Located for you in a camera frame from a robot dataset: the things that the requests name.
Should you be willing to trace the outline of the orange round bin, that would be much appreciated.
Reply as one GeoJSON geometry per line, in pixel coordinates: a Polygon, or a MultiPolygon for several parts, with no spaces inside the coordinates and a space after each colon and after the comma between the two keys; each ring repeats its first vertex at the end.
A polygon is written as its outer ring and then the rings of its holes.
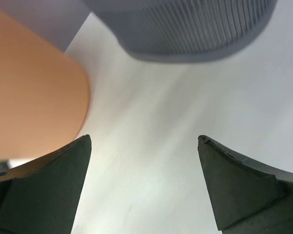
{"type": "Polygon", "coordinates": [[[36,158],[68,144],[89,100],[84,69],[0,10],[0,159],[36,158]]]}

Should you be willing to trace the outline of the grey slatted basket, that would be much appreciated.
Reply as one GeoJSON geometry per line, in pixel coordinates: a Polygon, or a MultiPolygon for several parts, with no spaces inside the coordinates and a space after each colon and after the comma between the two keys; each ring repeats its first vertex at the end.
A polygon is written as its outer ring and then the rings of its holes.
{"type": "Polygon", "coordinates": [[[87,0],[132,57],[163,63],[211,62],[252,43],[274,0],[87,0]]]}

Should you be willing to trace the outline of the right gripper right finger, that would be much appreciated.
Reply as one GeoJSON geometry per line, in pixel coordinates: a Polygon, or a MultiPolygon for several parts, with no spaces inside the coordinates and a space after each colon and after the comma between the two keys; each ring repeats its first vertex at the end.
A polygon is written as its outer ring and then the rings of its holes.
{"type": "Polygon", "coordinates": [[[293,234],[293,173],[200,135],[198,154],[217,229],[224,234],[293,234]]]}

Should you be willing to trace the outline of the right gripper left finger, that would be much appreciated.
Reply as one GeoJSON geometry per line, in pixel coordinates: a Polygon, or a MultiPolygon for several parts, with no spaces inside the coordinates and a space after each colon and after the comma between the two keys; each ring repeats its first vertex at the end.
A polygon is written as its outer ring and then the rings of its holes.
{"type": "Polygon", "coordinates": [[[91,156],[90,135],[0,172],[0,234],[69,234],[91,156]]]}

